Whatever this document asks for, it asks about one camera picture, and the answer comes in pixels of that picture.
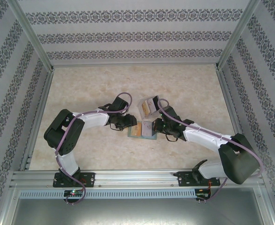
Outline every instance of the small box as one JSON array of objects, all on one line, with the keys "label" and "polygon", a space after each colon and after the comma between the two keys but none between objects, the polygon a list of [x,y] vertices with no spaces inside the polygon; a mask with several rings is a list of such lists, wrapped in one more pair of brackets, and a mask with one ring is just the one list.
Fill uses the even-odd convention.
[{"label": "small box", "polygon": [[148,120],[158,116],[158,96],[143,99],[137,105],[142,120]]},{"label": "small box", "polygon": [[136,137],[142,139],[157,139],[157,132],[153,130],[154,122],[137,121],[137,125],[129,127],[128,137]]}]

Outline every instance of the cable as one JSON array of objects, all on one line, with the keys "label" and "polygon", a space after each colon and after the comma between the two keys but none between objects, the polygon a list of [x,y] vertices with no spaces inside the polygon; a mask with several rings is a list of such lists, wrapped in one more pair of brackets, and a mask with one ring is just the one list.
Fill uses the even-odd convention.
[{"label": "cable", "polygon": [[[234,144],[234,145],[236,145],[236,146],[242,148],[243,150],[247,151],[248,153],[250,153],[250,154],[258,161],[259,166],[260,166],[259,172],[258,172],[257,174],[255,174],[255,175],[250,176],[250,177],[259,177],[259,176],[263,173],[263,171],[264,171],[263,162],[261,161],[261,159],[260,159],[254,152],[252,152],[251,150],[249,150],[247,147],[245,147],[245,146],[243,146],[243,145],[241,145],[241,144],[239,144],[239,143],[237,143],[237,142],[235,142],[235,141],[232,141],[231,139],[228,139],[228,138],[226,138],[226,137],[223,137],[222,135],[215,134],[215,133],[213,133],[213,132],[211,132],[211,131],[209,131],[209,130],[203,129],[203,128],[193,127],[193,126],[191,126],[191,125],[188,125],[188,124],[186,124],[186,123],[184,123],[184,122],[182,122],[182,121],[179,121],[179,120],[177,120],[177,119],[171,117],[169,114],[166,113],[166,111],[163,110],[163,107],[162,107],[162,105],[161,105],[161,101],[165,101],[165,102],[167,103],[167,105],[169,105],[169,102],[168,102],[166,99],[161,98],[161,99],[158,100],[157,104],[158,104],[158,107],[159,107],[160,111],[161,111],[164,115],[166,115],[168,118],[170,118],[171,120],[173,120],[173,121],[175,121],[175,122],[177,122],[177,123],[179,123],[179,124],[182,124],[182,125],[184,125],[184,126],[186,126],[186,127],[188,127],[188,128],[191,128],[191,129],[194,129],[194,130],[200,130],[200,131],[203,131],[204,133],[207,133],[207,134],[209,134],[209,135],[212,135],[212,136],[214,136],[214,137],[216,137],[216,138],[221,138],[221,139],[223,139],[223,140],[225,140],[225,141],[227,141],[227,142],[230,142],[230,143],[232,143],[232,144]],[[227,179],[228,179],[228,178],[226,178],[226,179],[224,180],[224,182],[222,183],[222,185],[221,185],[221,186],[219,187],[219,189],[214,193],[214,195],[211,196],[211,197],[209,198],[209,200],[215,198],[215,196],[219,193],[219,191],[220,191],[220,190],[222,189],[222,187],[225,185]]]},{"label": "cable", "polygon": [[127,110],[129,109],[129,107],[131,106],[131,104],[132,104],[132,96],[131,96],[128,92],[122,92],[122,93],[119,93],[119,94],[117,95],[117,97],[120,96],[120,95],[123,95],[123,94],[126,94],[126,95],[128,95],[128,96],[130,97],[130,103],[129,103],[129,105],[128,105],[127,107],[125,107],[124,109],[119,110],[119,111],[88,111],[88,112],[80,113],[80,114],[76,115],[76,116],[71,120],[71,122],[69,123],[69,125],[68,125],[66,131],[64,132],[64,135],[62,136],[62,139],[61,139],[61,141],[59,142],[59,145],[58,145],[57,149],[55,150],[56,162],[57,162],[57,164],[59,165],[61,171],[62,171],[66,176],[68,176],[69,178],[71,178],[73,181],[75,181],[76,183],[80,184],[80,185],[82,186],[83,191],[84,191],[84,194],[82,194],[82,197],[81,197],[78,201],[76,201],[76,202],[73,202],[73,203],[68,202],[68,201],[67,201],[68,197],[67,197],[67,198],[66,198],[67,204],[76,205],[76,204],[78,204],[79,202],[81,202],[81,201],[84,199],[85,195],[86,195],[86,188],[85,188],[85,185],[84,185],[84,184],[82,184],[80,181],[78,181],[77,179],[75,179],[74,177],[72,177],[70,174],[68,174],[68,173],[65,171],[65,169],[62,167],[62,165],[61,165],[61,163],[60,163],[60,161],[59,161],[59,158],[58,158],[58,154],[59,154],[58,151],[59,151],[59,149],[61,148],[61,146],[62,146],[62,144],[63,144],[63,142],[64,142],[64,140],[65,140],[65,138],[66,138],[66,136],[67,136],[67,134],[68,134],[68,132],[69,132],[71,126],[72,126],[72,124],[74,123],[74,121],[75,121],[77,118],[79,118],[79,117],[81,117],[81,116],[83,116],[83,115],[86,115],[86,114],[91,114],[91,113],[122,113],[122,112],[124,112],[124,111],[127,111]]}]

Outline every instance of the patterned wallpaper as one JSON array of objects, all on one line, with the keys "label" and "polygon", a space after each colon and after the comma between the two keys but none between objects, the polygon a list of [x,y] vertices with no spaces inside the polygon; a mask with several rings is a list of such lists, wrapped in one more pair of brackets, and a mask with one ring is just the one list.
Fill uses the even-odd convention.
[{"label": "patterned wallpaper", "polygon": [[20,0],[53,65],[216,63],[248,0]]},{"label": "patterned wallpaper", "polygon": [[0,0],[0,210],[19,170],[47,71],[5,0]]},{"label": "patterned wallpaper", "polygon": [[242,131],[265,165],[275,207],[275,0],[259,3],[223,73]]}]

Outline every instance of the beige floor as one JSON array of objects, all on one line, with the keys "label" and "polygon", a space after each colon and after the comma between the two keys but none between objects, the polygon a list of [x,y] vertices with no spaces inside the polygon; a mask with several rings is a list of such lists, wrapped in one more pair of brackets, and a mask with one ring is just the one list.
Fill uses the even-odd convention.
[{"label": "beige floor", "polygon": [[[94,110],[111,103],[120,92],[133,96],[129,113],[140,120],[140,99],[159,95],[169,100],[181,119],[223,134],[233,134],[232,124],[213,65],[74,67],[55,70],[38,133],[30,170],[57,170],[54,151],[43,134],[61,109]],[[106,127],[84,130],[74,149],[81,169],[192,168],[217,154],[198,144],[127,137]]]}]

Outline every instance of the black bracket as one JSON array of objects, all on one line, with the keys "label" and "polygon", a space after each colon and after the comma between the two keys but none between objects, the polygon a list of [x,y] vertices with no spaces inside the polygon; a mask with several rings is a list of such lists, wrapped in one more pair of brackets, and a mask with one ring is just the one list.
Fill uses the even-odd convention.
[{"label": "black bracket", "polygon": [[193,177],[192,171],[179,171],[173,174],[175,177],[178,177],[179,187],[198,187],[198,186],[209,186],[209,181],[211,186],[220,186],[220,180],[216,178],[211,179],[201,179],[196,181]]},{"label": "black bracket", "polygon": [[[93,172],[81,172],[79,174],[78,180],[84,184],[86,188],[93,188],[95,184],[95,173]],[[54,188],[80,188],[81,185],[77,182],[73,182],[73,180],[69,180],[65,178],[63,173],[57,172],[54,176],[53,181]]]}]

